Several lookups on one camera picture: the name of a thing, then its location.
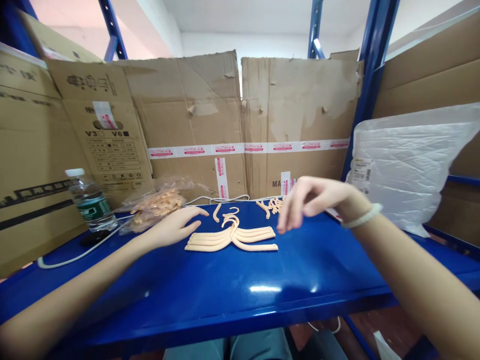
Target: person's leg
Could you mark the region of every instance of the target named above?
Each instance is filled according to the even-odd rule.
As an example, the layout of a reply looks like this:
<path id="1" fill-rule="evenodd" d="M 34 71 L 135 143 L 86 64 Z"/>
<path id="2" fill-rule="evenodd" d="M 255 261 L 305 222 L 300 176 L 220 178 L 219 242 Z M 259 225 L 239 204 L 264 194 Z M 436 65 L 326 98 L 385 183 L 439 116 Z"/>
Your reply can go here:
<path id="1" fill-rule="evenodd" d="M 282 328 L 232 336 L 230 360 L 292 360 Z"/>
<path id="2" fill-rule="evenodd" d="M 165 350 L 163 360 L 224 360 L 227 339 L 197 342 Z"/>

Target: white bracelet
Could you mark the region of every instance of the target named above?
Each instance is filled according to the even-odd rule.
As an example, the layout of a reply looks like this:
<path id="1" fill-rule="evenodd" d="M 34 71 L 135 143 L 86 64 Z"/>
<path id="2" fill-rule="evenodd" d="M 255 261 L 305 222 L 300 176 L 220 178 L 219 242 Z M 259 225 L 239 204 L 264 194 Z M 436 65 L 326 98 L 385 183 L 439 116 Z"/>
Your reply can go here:
<path id="1" fill-rule="evenodd" d="M 357 226 L 363 225 L 366 222 L 370 221 L 373 217 L 377 216 L 383 208 L 384 207 L 382 204 L 374 203 L 372 204 L 370 211 L 367 212 L 365 215 L 360 216 L 357 220 L 353 220 L 350 222 L 342 222 L 341 226 L 345 229 L 356 228 Z"/>

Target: forearm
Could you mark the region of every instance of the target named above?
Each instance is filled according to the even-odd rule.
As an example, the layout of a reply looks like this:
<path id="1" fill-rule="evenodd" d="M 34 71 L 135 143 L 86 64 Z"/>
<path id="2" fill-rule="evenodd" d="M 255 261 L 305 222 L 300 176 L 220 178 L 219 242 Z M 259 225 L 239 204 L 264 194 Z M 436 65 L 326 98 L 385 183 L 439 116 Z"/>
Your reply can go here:
<path id="1" fill-rule="evenodd" d="M 133 239 L 0 326 L 0 349 L 6 358 L 44 357 L 80 315 L 148 252 L 139 240 Z"/>
<path id="2" fill-rule="evenodd" d="M 358 218 L 370 206 L 365 200 L 350 199 L 340 214 L 346 221 Z M 401 306 L 447 359 L 480 354 L 480 301 L 464 284 L 381 214 L 352 232 Z"/>

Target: white cable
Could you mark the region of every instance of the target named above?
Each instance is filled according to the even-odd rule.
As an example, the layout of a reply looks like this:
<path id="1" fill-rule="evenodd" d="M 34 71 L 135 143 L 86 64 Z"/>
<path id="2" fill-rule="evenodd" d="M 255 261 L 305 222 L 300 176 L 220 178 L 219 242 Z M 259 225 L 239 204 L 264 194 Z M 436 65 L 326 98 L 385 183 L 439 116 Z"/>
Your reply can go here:
<path id="1" fill-rule="evenodd" d="M 342 324 L 340 323 L 340 316 L 336 317 L 338 319 L 338 327 L 335 329 L 335 331 L 332 331 L 332 334 L 336 334 L 340 331 L 340 328 L 342 327 Z"/>
<path id="2" fill-rule="evenodd" d="M 315 326 L 313 326 L 313 325 L 310 323 L 310 321 L 308 321 L 308 325 L 310 325 L 310 327 L 311 327 L 313 330 L 315 330 L 316 332 L 319 331 Z"/>
<path id="3" fill-rule="evenodd" d="M 203 205 L 212 205 L 213 202 L 217 202 L 217 203 L 229 203 L 229 202 L 234 202 L 234 201 L 238 201 L 238 202 L 242 202 L 242 201 L 248 201 L 248 202 L 255 202 L 255 201 L 264 201 L 264 200 L 270 200 L 270 199 L 275 199 L 275 198 L 281 198 L 283 195 L 277 195 L 277 196 L 267 196 L 267 197 L 262 197 L 262 198 L 258 198 L 258 199 L 250 199 L 250 196 L 247 195 L 247 194 L 244 194 L 244 195 L 240 195 L 240 196 L 237 196 L 237 197 L 234 197 L 234 198 L 231 198 L 231 199 L 225 199 L 225 198 L 221 198 L 221 197 L 208 197 L 208 196 L 200 196 L 200 197 L 197 197 L 196 199 L 192 200 L 192 201 L 189 201 L 189 202 L 186 202 L 185 203 L 185 206 L 203 206 Z M 208 204 L 202 204 L 202 205 L 191 205 L 192 203 L 196 202 L 197 200 L 200 200 L 200 199 L 207 199 L 208 200 Z"/>
<path id="4" fill-rule="evenodd" d="M 340 327 L 342 326 L 342 324 L 340 323 L 340 316 L 337 316 L 336 318 L 338 319 L 338 327 L 337 327 L 334 331 L 331 332 L 332 334 L 338 333 L 338 332 L 340 331 Z M 313 325 L 310 323 L 310 321 L 308 322 L 308 325 L 310 325 L 310 327 L 311 327 L 313 330 L 315 330 L 316 332 L 319 331 L 315 326 L 313 326 Z"/>
<path id="5" fill-rule="evenodd" d="M 124 216 L 124 217 L 120 217 L 118 218 L 117 220 L 123 220 L 123 219 L 128 219 L 128 218 L 131 218 L 133 215 L 130 215 L 130 216 Z M 108 236 L 106 238 L 104 238 L 102 241 L 100 241 L 98 244 L 96 244 L 95 246 L 92 246 L 91 248 L 89 248 L 87 251 L 85 251 L 82 255 L 79 255 L 77 257 L 74 257 L 73 259 L 70 259 L 70 260 L 67 260 L 67 261 L 64 261 L 64 262 L 60 262 L 58 264 L 53 264 L 53 265 L 47 265 L 44 263 L 44 257 L 43 256 L 40 256 L 36 262 L 38 263 L 38 267 L 40 269 L 55 269 L 55 268 L 59 268 L 59 267 L 62 267 L 64 265 L 67 265 L 67 264 L 71 264 L 81 258 L 83 258 L 84 256 L 90 254 L 93 250 L 95 250 L 96 248 L 98 248 L 100 245 L 102 245 L 104 242 L 106 242 L 108 239 L 110 239 L 114 234 L 116 234 L 125 224 L 127 224 L 128 222 L 124 222 L 122 225 L 120 225 L 119 227 L 117 227 L 114 231 L 112 231 L 110 234 L 108 234 Z"/>

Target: plastic bottle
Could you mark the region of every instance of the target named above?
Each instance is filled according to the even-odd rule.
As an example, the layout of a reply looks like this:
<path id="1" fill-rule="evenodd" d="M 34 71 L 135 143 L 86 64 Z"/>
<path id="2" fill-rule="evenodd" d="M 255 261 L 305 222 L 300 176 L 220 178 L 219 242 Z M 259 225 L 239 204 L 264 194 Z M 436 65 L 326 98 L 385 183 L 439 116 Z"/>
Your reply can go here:
<path id="1" fill-rule="evenodd" d="M 90 231 L 113 230 L 117 219 L 110 210 L 104 192 L 93 180 L 85 176 L 82 168 L 65 170 L 70 178 L 70 192 L 81 216 L 88 224 Z"/>

